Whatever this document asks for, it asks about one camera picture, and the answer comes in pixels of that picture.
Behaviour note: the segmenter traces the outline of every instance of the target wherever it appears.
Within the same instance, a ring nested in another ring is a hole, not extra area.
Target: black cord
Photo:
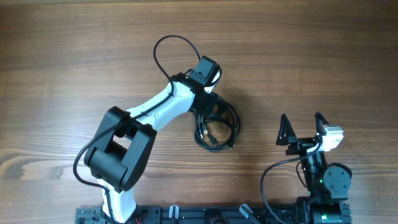
[[[160,106],[160,105],[162,105],[163,103],[165,103],[165,102],[173,95],[173,93],[174,93],[174,84],[173,84],[173,82],[171,81],[169,74],[167,74],[167,72],[162,68],[162,66],[160,65],[160,63],[158,62],[157,57],[156,57],[156,48],[157,48],[157,46],[158,46],[164,39],[171,38],[171,37],[183,39],[183,40],[185,40],[186,42],[188,42],[188,43],[192,46],[192,48],[194,49],[195,53],[196,53],[197,56],[198,56],[198,59],[200,60],[200,55],[199,55],[198,49],[194,46],[193,43],[191,43],[191,42],[190,42],[188,39],[186,39],[185,37],[182,37],[182,36],[180,36],[180,35],[167,35],[167,36],[165,36],[165,37],[162,37],[160,40],[158,40],[157,43],[155,44],[155,47],[154,47],[154,60],[155,60],[156,65],[160,68],[160,70],[161,70],[161,71],[163,72],[163,74],[166,76],[166,78],[168,79],[168,81],[169,81],[169,83],[170,83],[170,85],[171,85],[171,88],[172,88],[172,89],[171,89],[170,93],[169,93],[162,101],[160,101],[159,103],[157,103],[157,104],[154,105],[153,107],[149,108],[148,110],[142,112],[141,114],[139,114],[139,115],[137,115],[137,116],[135,116],[135,117],[133,117],[133,118],[129,118],[128,120],[123,121],[122,123],[116,124],[116,125],[114,125],[114,126],[108,128],[107,130],[103,131],[102,133],[99,133],[99,135],[96,135],[91,141],[89,141],[89,142],[80,150],[80,152],[79,152],[79,153],[77,154],[77,156],[76,156],[75,161],[73,162],[73,174],[75,175],[75,177],[76,177],[77,180],[79,180],[82,184],[86,184],[86,185],[89,185],[89,186],[92,186],[92,187],[99,187],[99,188],[101,188],[101,189],[103,189],[103,190],[105,191],[105,194],[106,194],[106,201],[107,201],[108,209],[109,209],[109,215],[110,215],[110,217],[111,217],[111,219],[112,219],[112,223],[113,223],[113,224],[116,224],[116,221],[115,221],[115,219],[114,219],[114,215],[113,215],[113,211],[112,211],[112,205],[111,205],[111,202],[110,202],[109,189],[108,189],[107,187],[101,185],[101,184],[96,184],[96,183],[92,183],[92,182],[83,180],[83,179],[79,176],[79,173],[77,172],[77,165],[78,165],[78,162],[79,162],[80,158],[81,158],[82,155],[84,154],[84,152],[85,152],[92,144],[94,144],[96,141],[98,141],[100,138],[102,138],[102,137],[105,136],[106,134],[110,133],[111,131],[113,131],[113,130],[115,130],[115,129],[118,129],[118,128],[121,128],[121,127],[123,127],[123,126],[125,126],[125,125],[127,125],[127,124],[130,124],[130,123],[134,122],[136,119],[138,119],[138,118],[140,118],[140,117],[146,115],[147,113],[149,113],[149,112],[151,112],[152,110],[156,109],[158,106]]]
[[[195,112],[194,138],[200,147],[210,152],[216,152],[222,149],[232,148],[234,146],[235,140],[238,137],[239,131],[241,129],[241,121],[238,116],[238,113],[236,112],[235,108],[232,105],[227,103],[216,93],[212,94],[214,94],[217,97],[216,104],[218,105],[218,112],[215,114],[203,114],[203,113],[198,113],[197,111]],[[222,115],[225,113],[229,114],[230,119],[222,117]],[[227,127],[231,129],[231,135],[229,136],[228,140],[226,140],[222,144],[219,144],[217,139],[214,138],[213,135],[211,135],[211,133],[208,133],[207,124],[211,122],[221,122],[227,125]],[[207,144],[207,142],[205,142],[205,140],[203,139],[203,135],[206,134],[209,137],[209,140],[211,141],[213,146]]]
[[[309,153],[308,155],[303,156],[303,157],[298,157],[298,158],[294,158],[294,159],[288,159],[288,160],[285,160],[285,161],[277,162],[277,163],[275,163],[275,164],[269,166],[269,167],[262,173],[261,182],[260,182],[260,191],[261,191],[262,199],[263,199],[263,201],[264,201],[266,207],[268,208],[269,212],[270,212],[279,222],[281,222],[282,224],[286,224],[286,223],[283,222],[281,219],[278,218],[278,216],[274,213],[274,211],[271,209],[271,206],[270,206],[270,205],[268,204],[268,202],[267,202],[266,196],[265,196],[265,194],[264,194],[264,178],[266,177],[266,174],[268,173],[268,171],[270,171],[270,170],[271,170],[272,168],[274,168],[274,167],[277,167],[277,166],[279,166],[279,165],[286,164],[286,163],[289,163],[289,162],[301,161],[302,159],[306,159],[306,158],[308,158],[308,157],[314,155],[315,153],[318,152],[319,148],[321,147],[321,144],[322,144],[322,139],[319,138],[319,140],[318,140],[318,146],[317,146],[317,148],[316,148],[313,152],[311,152],[311,153]]]
[[[298,162],[297,165],[296,165],[296,173],[297,173],[297,176],[298,176],[298,178],[300,179],[301,183],[303,184],[303,186],[304,186],[305,188],[307,188],[307,186],[304,184],[303,179],[301,179],[301,176],[300,176],[300,173],[299,173],[299,165],[300,165],[300,164],[301,164],[301,161]]]

